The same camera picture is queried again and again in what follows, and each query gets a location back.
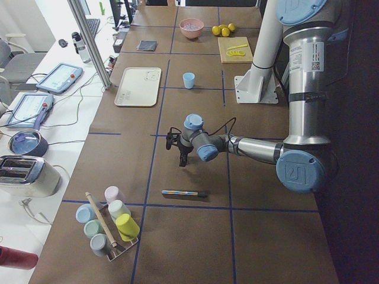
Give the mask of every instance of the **tablet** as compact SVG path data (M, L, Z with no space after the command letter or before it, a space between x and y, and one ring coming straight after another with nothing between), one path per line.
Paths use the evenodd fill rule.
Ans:
M39 90L60 95L71 87L83 73L83 68L60 63L41 82L37 84Z
M7 121L7 127L33 128L34 122L40 111L42 104L47 104L47 112L42 121L47 118L49 110L53 107L54 96L50 93L25 93L17 103Z

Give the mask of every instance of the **red bottle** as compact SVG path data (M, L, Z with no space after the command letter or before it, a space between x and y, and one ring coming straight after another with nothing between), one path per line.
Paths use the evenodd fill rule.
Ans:
M0 246L0 266L28 270L36 266L37 261L35 253Z

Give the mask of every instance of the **wooden cutting board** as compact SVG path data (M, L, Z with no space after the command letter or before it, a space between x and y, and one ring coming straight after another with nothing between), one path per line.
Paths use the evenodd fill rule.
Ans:
M252 63L253 54L250 49L250 45L247 37L219 37L219 49L222 63ZM239 47L232 50L242 50L246 53L245 56L229 56L227 55L227 49L231 46L240 46L247 44L246 47Z

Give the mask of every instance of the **metal pot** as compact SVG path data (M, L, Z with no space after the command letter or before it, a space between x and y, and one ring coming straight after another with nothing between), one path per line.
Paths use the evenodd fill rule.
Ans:
M48 147L47 141L33 129L16 133L8 142L8 148L17 155L42 157Z

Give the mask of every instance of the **brown table surface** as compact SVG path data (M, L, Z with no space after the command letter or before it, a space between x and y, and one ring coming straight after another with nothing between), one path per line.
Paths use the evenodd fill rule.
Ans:
M180 20L205 28L185 38ZM165 149L171 126L198 113L210 133L232 117L235 135L283 139L288 107L237 104L234 76L250 64L221 64L211 27L233 22L254 51L261 25L255 8L141 7L104 92L54 224L30 280L60 283L338 283L313 195L282 186L275 166L225 153L208 163L196 153L179 167L179 151ZM137 51L157 40L155 52ZM150 108L114 105L126 67L162 69L158 102ZM195 88L182 74L196 74ZM105 202L108 186L127 197L140 241L109 262L95 256L76 209L89 191ZM168 199L163 189L207 191L205 199Z

